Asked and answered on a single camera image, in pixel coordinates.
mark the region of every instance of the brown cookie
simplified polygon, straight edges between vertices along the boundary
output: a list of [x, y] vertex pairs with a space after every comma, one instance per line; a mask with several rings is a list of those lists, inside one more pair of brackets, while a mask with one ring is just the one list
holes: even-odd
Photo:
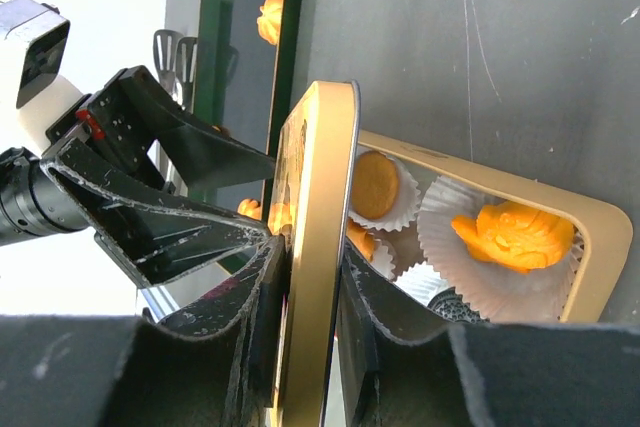
[[356, 214], [368, 220], [387, 215], [398, 197], [400, 179], [396, 164], [370, 151], [356, 160], [351, 187], [351, 205]]

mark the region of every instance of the paper cup liner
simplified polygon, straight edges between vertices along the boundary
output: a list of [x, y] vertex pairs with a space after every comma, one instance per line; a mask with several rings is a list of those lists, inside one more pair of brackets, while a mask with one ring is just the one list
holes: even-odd
[[[357, 157], [371, 149], [358, 147], [356, 150]], [[402, 230], [408, 227], [412, 220], [416, 218], [416, 214], [420, 209], [420, 190], [418, 190], [418, 182], [413, 178], [402, 162], [391, 156], [385, 155], [393, 161], [398, 169], [398, 196], [391, 210], [380, 219], [370, 220], [358, 215], [349, 207], [349, 217], [366, 229], [386, 230], [391, 232], [394, 230]]]
[[395, 250], [386, 240], [376, 240], [376, 250], [373, 252], [371, 266], [385, 279], [393, 280], [393, 269], [395, 268]]
[[582, 260], [582, 236], [576, 234], [563, 260], [528, 275], [476, 261], [451, 227], [451, 220], [456, 215], [476, 218], [485, 204], [501, 201], [439, 177], [427, 190], [418, 214], [418, 240], [425, 257], [464, 302], [491, 322], [557, 322]]
[[426, 262], [409, 267], [394, 284], [425, 307], [437, 294], [449, 288], [448, 282]]

